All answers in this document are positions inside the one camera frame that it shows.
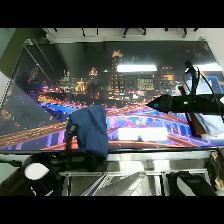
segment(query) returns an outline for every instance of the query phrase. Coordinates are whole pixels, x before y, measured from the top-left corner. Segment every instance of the white round object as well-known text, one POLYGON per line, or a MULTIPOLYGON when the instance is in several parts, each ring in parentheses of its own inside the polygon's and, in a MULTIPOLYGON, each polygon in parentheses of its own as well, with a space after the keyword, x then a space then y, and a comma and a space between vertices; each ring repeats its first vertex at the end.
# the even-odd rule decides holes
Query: white round object
POLYGON ((25 176, 30 180, 39 180, 49 172, 49 169, 41 163, 32 163, 25 169, 25 176))

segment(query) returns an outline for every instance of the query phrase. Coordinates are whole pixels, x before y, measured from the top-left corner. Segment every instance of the screen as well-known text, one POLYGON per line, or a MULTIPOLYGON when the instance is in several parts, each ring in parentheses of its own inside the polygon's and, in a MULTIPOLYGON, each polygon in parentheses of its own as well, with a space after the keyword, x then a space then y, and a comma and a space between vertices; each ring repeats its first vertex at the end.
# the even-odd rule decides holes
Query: screen
MULTIPOLYGON (((63 150, 69 114, 94 105, 107 111, 110 148, 224 145, 222 137, 193 136, 185 114, 164 114, 145 106, 161 94, 176 94, 184 84, 187 60, 195 65, 216 63, 203 41, 26 46, 1 107, 0 148, 63 150)), ((202 72, 214 91, 223 93, 221 71, 202 72)), ((72 146, 78 148, 75 138, 72 146)))

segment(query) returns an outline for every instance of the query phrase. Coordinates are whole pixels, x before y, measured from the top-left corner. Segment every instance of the night sky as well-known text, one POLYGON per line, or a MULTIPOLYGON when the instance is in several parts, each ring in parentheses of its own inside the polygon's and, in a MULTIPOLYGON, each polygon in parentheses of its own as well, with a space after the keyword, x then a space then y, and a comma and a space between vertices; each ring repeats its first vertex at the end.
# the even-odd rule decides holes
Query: night sky
MULTIPOLYGON (((72 77, 87 78, 89 71, 95 67, 99 78, 109 74, 102 73, 112 68, 112 53, 121 50, 126 62, 132 57, 138 57, 136 64, 172 65, 181 73, 185 70, 184 62, 191 60, 194 64, 213 63, 215 59, 206 44, 202 41, 125 41, 125 42, 89 42, 40 45, 43 54, 37 46, 27 46, 35 60, 40 64, 52 81, 57 81, 63 75, 64 69, 70 70, 72 77)), ((35 62, 24 49, 17 74, 31 71, 35 62)), ((39 75, 42 81, 47 80, 44 74, 39 75)))

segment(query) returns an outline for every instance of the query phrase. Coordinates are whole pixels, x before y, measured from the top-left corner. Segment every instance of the large display screen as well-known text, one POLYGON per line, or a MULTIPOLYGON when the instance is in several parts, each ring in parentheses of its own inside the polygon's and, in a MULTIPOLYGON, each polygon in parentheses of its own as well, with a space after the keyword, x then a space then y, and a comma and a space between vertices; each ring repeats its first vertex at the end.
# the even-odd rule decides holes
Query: large display screen
POLYGON ((22 51, 1 107, 0 148, 63 150, 69 114, 94 105, 107 111, 110 148, 224 145, 222 137, 193 136, 185 114, 145 106, 176 94, 187 60, 223 93, 222 72, 209 69, 217 63, 204 41, 33 42, 22 51))

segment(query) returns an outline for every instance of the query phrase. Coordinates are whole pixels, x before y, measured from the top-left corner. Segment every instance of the cityscape image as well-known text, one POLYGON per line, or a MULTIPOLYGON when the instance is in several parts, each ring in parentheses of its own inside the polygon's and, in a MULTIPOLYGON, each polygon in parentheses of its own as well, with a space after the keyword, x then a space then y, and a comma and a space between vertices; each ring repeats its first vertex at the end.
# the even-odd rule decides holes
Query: cityscape image
MULTIPOLYGON (((24 47, 0 113, 1 150, 64 150, 72 112, 101 105, 111 149, 224 145, 192 134, 185 114, 146 104, 175 96, 185 65, 216 63, 203 41, 123 41, 24 47)), ((201 71, 223 93, 221 71, 201 71)), ((76 137, 73 149, 77 149, 76 137)))

